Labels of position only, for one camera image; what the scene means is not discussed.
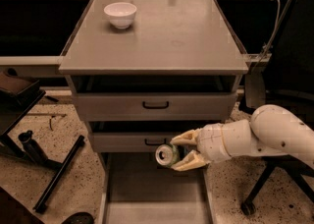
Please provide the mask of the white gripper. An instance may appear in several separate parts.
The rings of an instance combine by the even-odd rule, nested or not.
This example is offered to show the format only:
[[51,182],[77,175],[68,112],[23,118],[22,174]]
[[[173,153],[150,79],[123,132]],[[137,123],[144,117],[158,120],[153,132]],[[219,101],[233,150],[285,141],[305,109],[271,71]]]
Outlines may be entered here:
[[197,150],[192,150],[184,157],[171,165],[175,171],[183,172],[204,167],[210,162],[222,162],[228,159],[224,147],[222,125],[206,125],[202,129],[186,131],[171,139],[172,145],[197,145]]

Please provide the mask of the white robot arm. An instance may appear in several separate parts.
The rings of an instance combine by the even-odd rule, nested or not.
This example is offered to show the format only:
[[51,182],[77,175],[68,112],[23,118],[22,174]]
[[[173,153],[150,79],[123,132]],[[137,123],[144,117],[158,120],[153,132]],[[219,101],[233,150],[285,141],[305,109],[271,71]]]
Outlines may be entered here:
[[176,171],[203,167],[238,156],[290,155],[314,168],[314,131],[278,105],[257,108],[249,120],[208,124],[171,139],[172,145],[194,145]]

